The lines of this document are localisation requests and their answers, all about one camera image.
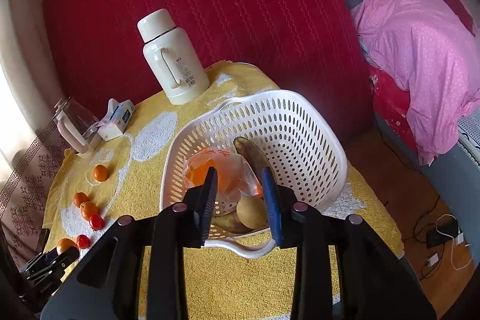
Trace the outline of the red tomato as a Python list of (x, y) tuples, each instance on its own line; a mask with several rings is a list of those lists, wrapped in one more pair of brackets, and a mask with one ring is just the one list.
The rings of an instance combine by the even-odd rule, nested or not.
[(76, 246), (78, 249), (88, 249), (91, 246), (90, 238), (87, 235), (78, 235), (76, 238)]
[(92, 214), (89, 217), (89, 225), (93, 231), (99, 232), (105, 227), (105, 221), (99, 214)]

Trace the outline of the large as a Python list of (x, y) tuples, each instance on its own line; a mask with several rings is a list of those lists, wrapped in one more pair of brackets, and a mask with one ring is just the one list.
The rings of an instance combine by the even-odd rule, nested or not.
[(89, 221), (90, 217), (98, 214), (98, 207), (94, 202), (82, 202), (79, 206), (81, 217)]

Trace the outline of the white plastic basket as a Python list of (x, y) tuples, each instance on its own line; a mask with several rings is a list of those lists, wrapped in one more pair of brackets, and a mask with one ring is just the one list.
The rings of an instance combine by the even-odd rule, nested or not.
[[(236, 152), (233, 140), (242, 136), (254, 142), (270, 163), (279, 187), (290, 188), (299, 202), (326, 218), (327, 243), (343, 223), (324, 216), (341, 193), (347, 160), (337, 137), (317, 110), (301, 95), (272, 90), (248, 97), (234, 97), (215, 110), (185, 125), (173, 140), (163, 172), (160, 212), (185, 196), (184, 162), (207, 148)], [(246, 258), (262, 257), (276, 248), (268, 224), (263, 229), (245, 227), (236, 206), (215, 200), (204, 246), (229, 249)]]

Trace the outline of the small orange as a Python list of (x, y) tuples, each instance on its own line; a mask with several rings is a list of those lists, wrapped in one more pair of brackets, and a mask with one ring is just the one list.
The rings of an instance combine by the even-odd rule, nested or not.
[(108, 178), (108, 169), (104, 165), (96, 165), (92, 174), (97, 182), (104, 182)]

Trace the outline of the brown round fruit in basket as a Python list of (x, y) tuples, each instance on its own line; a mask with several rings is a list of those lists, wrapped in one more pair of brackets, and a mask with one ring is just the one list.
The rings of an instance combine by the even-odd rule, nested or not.
[(244, 196), (236, 206), (238, 219), (253, 230), (263, 229), (268, 224), (264, 201), (259, 196)]

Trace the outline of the patterned curtain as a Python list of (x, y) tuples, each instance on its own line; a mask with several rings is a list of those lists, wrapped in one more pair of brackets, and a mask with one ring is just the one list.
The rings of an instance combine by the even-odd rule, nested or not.
[(50, 122), (20, 154), (12, 174), (1, 185), (1, 229), (17, 267), (38, 253), (47, 196), (67, 147), (56, 123)]

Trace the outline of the plastic bag of oranges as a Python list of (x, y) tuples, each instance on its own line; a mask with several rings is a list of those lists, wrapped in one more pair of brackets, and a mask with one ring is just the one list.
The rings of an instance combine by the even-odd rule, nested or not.
[(185, 187), (202, 185), (210, 167), (216, 169), (216, 200), (223, 206), (233, 207), (243, 196), (263, 196), (261, 184), (247, 160), (240, 154), (217, 148), (203, 149), (184, 162)]

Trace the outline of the yellow white towel cloth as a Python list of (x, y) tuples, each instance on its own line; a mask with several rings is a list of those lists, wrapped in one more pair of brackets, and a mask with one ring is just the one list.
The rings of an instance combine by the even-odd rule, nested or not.
[[(49, 230), (47, 248), (63, 238), (87, 235), (97, 241), (89, 223), (72, 203), (85, 193), (99, 208), (107, 225), (123, 214), (147, 218), (160, 212), (165, 163), (182, 128), (234, 97), (281, 90), (259, 68), (246, 63), (218, 62), (207, 70), (209, 89), (183, 105), (172, 105), (157, 93), (137, 106), (122, 136), (101, 143), (88, 157), (68, 152), (50, 187), (43, 225)], [(335, 218), (358, 214), (396, 255), (404, 247), (398, 227), (361, 174), (346, 162), (341, 193), (324, 213)], [(97, 182), (96, 165), (108, 169)], [(185, 285), (191, 319), (270, 319), (291, 308), (295, 275), (294, 249), (272, 249), (248, 259), (220, 247), (187, 249)]]

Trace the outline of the overripe banana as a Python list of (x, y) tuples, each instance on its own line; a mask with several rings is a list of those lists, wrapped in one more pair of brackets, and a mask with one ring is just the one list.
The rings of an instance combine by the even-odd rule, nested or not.
[(262, 179), (262, 172), (270, 168), (270, 163), (260, 147), (245, 137), (238, 136), (233, 140), (236, 152), (245, 158), (258, 180)]

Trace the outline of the tissue pack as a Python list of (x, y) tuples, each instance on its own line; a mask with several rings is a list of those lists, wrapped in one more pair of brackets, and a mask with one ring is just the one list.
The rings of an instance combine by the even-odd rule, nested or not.
[(133, 117), (135, 106), (130, 100), (117, 101), (111, 98), (106, 115), (97, 124), (97, 133), (104, 141), (122, 136)]

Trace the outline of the black power strip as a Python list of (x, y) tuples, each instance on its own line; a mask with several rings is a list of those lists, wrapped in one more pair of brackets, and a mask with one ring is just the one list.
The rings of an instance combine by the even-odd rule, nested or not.
[(440, 224), (438, 227), (433, 227), (426, 233), (426, 248), (432, 249), (439, 245), (443, 245), (448, 241), (452, 241), (460, 232), (461, 231), (459, 230), (458, 222), (456, 220)]

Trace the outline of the cream thermos flask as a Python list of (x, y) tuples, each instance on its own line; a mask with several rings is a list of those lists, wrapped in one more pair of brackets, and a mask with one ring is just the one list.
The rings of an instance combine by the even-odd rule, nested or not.
[(191, 40), (166, 9), (140, 19), (137, 29), (146, 62), (171, 104), (184, 105), (207, 91), (210, 80)]

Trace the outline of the pink duvet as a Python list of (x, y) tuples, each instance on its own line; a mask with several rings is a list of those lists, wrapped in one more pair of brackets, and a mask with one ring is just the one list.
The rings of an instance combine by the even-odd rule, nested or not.
[(479, 108), (474, 32), (443, 0), (364, 0), (352, 17), (373, 63), (409, 93), (418, 159), (431, 164), (456, 144), (459, 119)]

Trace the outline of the red blanket backdrop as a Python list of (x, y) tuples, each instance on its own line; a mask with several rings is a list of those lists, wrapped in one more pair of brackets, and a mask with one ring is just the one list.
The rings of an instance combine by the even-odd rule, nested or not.
[(66, 95), (95, 115), (110, 98), (160, 91), (137, 22), (166, 9), (202, 65), (257, 66), (308, 99), (337, 137), (370, 128), (368, 71), (345, 0), (42, 0), (49, 46)]

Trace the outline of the grey bed frame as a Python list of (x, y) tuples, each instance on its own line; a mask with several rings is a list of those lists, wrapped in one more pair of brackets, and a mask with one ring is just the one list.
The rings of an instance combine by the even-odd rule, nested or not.
[[(346, 0), (349, 8), (358, 6), (364, 0)], [(413, 148), (408, 146), (410, 136), (400, 129), (405, 121), (398, 115), (399, 104), (391, 106), (390, 99), (382, 99), (379, 76), (373, 78), (374, 101), (379, 108), (375, 119), (383, 135), (393, 140), (416, 168), (430, 181), (439, 196), (450, 207), (459, 220), (464, 238), (469, 244), (474, 266), (479, 265), (479, 112), (460, 120), (459, 139), (446, 154), (437, 157), (429, 166), (420, 166)]]

